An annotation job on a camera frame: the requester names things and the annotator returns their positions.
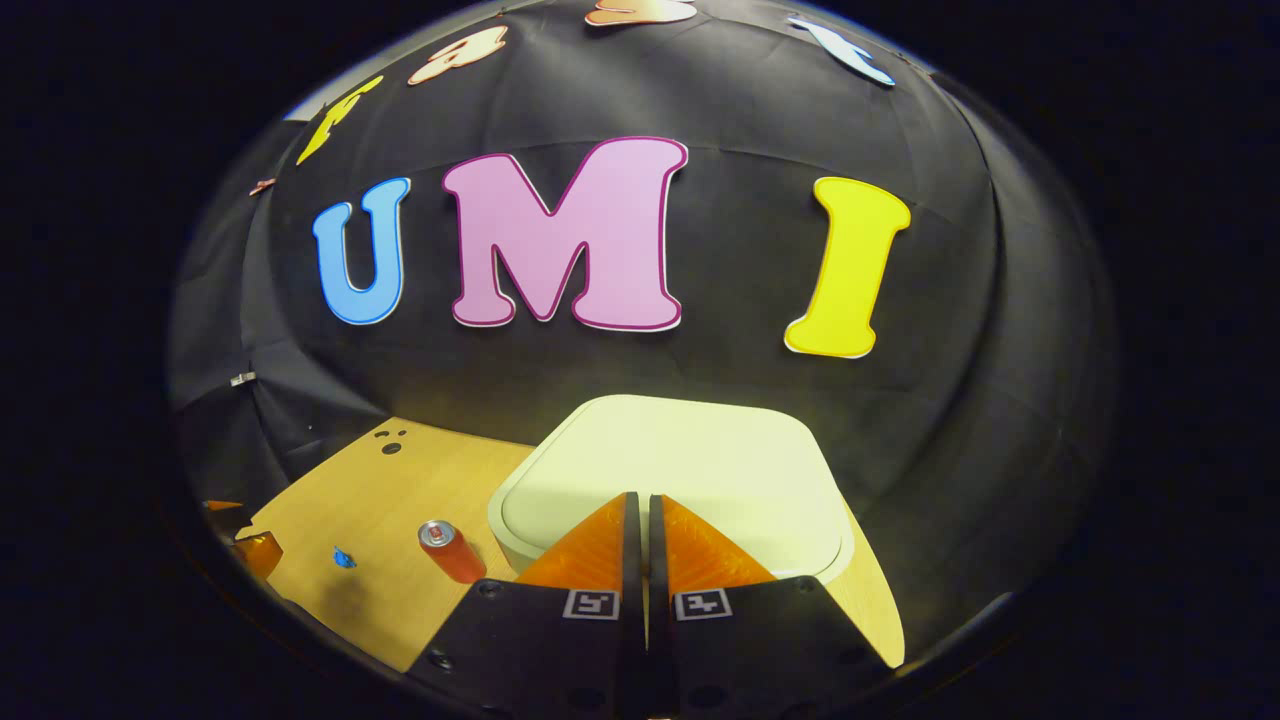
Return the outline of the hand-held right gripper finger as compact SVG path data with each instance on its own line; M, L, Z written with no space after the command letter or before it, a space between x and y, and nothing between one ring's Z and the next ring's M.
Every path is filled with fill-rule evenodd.
M643 543L621 496L617 589L485 578L407 671L475 720L643 720Z
M648 671L671 720L833 720L893 669L814 577L675 587L673 502L649 509Z

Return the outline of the green desktop garbage bin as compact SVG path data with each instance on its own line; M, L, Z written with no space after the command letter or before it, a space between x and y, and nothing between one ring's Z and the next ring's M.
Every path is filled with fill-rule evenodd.
M492 495L486 519L527 569L613 497L654 495L710 523L774 577L831 583L856 552L850 510L812 430L764 407L641 395L586 401Z

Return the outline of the orange pop can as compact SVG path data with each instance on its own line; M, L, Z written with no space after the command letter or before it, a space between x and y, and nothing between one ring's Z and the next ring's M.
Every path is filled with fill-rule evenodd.
M426 521L419 528L417 538L425 555L453 582L470 585L486 575L484 561L453 524Z

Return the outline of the black backdrop cloth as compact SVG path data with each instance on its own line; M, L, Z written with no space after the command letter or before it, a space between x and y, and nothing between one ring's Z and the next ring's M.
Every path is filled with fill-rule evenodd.
M1076 532L1116 355L1053 163L786 0L485 3L411 35L234 160L163 351L192 491L253 516L393 418L534 447L608 395L785 413L904 661Z

